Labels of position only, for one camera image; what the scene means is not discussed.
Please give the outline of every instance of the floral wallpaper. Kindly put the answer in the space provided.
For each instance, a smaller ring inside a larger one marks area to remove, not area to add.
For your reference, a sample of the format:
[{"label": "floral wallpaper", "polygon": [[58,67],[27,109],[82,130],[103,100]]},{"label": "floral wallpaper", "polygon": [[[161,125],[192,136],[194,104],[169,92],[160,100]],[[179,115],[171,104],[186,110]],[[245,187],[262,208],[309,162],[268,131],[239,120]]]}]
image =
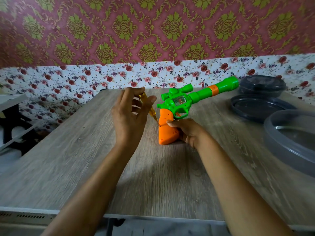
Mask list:
[{"label": "floral wallpaper", "polygon": [[0,0],[0,67],[312,53],[314,7],[314,0]]},{"label": "floral wallpaper", "polygon": [[102,89],[207,87],[232,75],[283,79],[288,93],[315,103],[315,54],[11,67],[0,69],[0,87],[7,93],[25,93],[29,100],[20,104],[21,113],[40,119],[41,127],[50,131]]}]

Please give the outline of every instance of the person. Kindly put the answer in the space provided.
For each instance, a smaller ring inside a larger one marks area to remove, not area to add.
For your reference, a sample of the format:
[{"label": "person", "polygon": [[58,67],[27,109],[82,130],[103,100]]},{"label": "person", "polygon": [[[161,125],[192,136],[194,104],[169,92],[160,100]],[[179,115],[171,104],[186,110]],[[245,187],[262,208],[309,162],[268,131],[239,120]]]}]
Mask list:
[{"label": "person", "polygon": [[[121,92],[112,108],[116,131],[114,147],[95,173],[62,207],[43,236],[95,234],[120,175],[140,142],[149,110],[157,99],[150,96],[143,104],[134,99],[144,90],[128,87]],[[192,119],[169,121],[167,124],[180,128],[181,139],[198,151],[233,236],[293,235],[202,126]]]}]

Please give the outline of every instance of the yellow screwdriver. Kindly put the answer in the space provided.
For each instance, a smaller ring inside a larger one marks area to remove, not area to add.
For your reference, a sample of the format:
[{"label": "yellow screwdriver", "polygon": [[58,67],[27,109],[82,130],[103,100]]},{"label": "yellow screwdriver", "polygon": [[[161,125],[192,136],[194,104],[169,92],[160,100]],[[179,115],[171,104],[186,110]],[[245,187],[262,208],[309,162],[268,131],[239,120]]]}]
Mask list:
[{"label": "yellow screwdriver", "polygon": [[[139,99],[141,100],[142,103],[144,103],[147,98],[148,98],[148,96],[145,94],[145,92],[143,92],[143,94],[139,95]],[[153,107],[150,109],[149,114],[154,118],[154,120],[156,120],[156,122],[158,123],[158,126],[160,127],[160,124],[157,120],[156,112],[153,109]]]}]

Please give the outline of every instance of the table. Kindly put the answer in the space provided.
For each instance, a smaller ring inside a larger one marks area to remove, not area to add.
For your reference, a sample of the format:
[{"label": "table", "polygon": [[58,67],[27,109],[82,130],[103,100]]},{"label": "table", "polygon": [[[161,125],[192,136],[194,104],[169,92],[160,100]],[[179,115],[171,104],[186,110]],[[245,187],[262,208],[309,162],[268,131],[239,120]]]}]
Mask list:
[{"label": "table", "polygon": [[[147,95],[168,89],[149,89]],[[119,90],[104,90],[0,176],[0,210],[54,214],[95,171],[115,143],[110,109]],[[229,110],[226,92],[194,104],[189,116],[226,150],[242,174],[292,227],[315,229],[315,178],[279,161],[264,146],[263,126]],[[315,108],[287,93],[281,99]],[[160,217],[223,223],[211,181],[197,152],[182,142],[161,146],[148,116],[105,217]]]}]

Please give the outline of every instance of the green toy gun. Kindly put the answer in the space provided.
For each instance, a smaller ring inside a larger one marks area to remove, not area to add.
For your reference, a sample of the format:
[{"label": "green toy gun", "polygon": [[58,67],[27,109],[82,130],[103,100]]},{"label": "green toy gun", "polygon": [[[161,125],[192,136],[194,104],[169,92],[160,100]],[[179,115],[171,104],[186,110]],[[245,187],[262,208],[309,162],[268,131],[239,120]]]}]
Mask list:
[{"label": "green toy gun", "polygon": [[219,93],[234,90],[238,87],[238,78],[235,76],[228,77],[222,82],[208,86],[197,92],[192,92],[192,85],[187,84],[180,89],[170,89],[168,93],[161,95],[164,103],[157,104],[160,109],[159,119],[159,143],[167,145],[179,137],[179,131],[176,128],[167,125],[166,121],[182,119],[188,116],[189,109],[193,103],[200,100],[215,96]]}]

